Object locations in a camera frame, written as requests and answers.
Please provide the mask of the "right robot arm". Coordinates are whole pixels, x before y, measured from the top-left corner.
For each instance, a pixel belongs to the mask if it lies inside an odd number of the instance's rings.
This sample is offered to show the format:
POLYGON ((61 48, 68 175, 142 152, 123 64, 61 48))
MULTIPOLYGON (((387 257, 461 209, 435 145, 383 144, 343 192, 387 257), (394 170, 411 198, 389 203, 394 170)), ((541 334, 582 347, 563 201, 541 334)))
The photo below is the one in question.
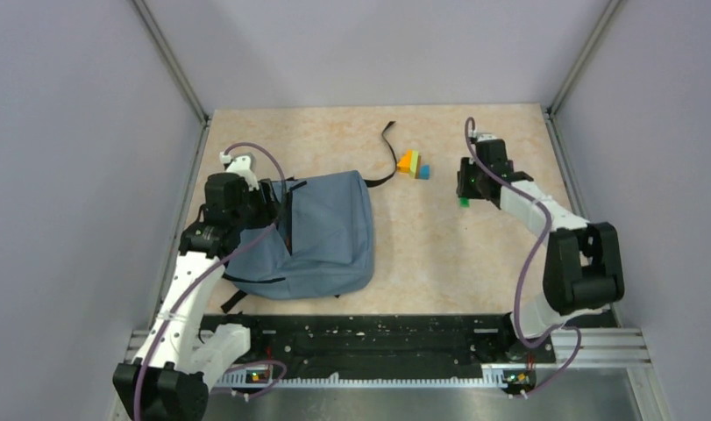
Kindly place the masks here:
POLYGON ((620 301, 625 292, 616 229, 592 223, 515 170, 503 139, 472 134, 460 162, 457 195, 485 200, 536 236, 522 265, 513 310, 497 338, 500 355, 520 361, 552 330, 620 301))

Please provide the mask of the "blue student backpack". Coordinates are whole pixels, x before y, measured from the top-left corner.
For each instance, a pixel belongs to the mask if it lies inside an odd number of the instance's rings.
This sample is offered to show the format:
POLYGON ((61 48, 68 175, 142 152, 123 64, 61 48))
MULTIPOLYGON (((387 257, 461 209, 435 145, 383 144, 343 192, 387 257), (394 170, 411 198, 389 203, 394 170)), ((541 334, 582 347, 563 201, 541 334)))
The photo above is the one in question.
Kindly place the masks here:
POLYGON ((247 229, 223 278, 236 288, 221 310, 246 296, 274 300, 318 298, 363 289, 375 267, 369 190, 392 179, 367 180, 359 171, 272 183, 285 207, 277 227, 247 229))

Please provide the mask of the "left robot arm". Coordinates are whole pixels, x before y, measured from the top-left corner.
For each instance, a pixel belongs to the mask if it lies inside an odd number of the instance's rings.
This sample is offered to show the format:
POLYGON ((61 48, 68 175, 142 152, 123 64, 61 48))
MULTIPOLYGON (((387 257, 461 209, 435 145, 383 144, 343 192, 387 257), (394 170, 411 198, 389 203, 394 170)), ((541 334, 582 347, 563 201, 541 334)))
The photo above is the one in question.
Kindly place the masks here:
POLYGON ((200 420, 210 392, 238 358, 254 362, 265 340, 243 325, 218 327, 198 346, 204 312, 231 259, 272 233, 285 210, 269 179, 210 175, 196 219, 181 233, 172 281, 145 342, 112 382, 132 420, 200 420))

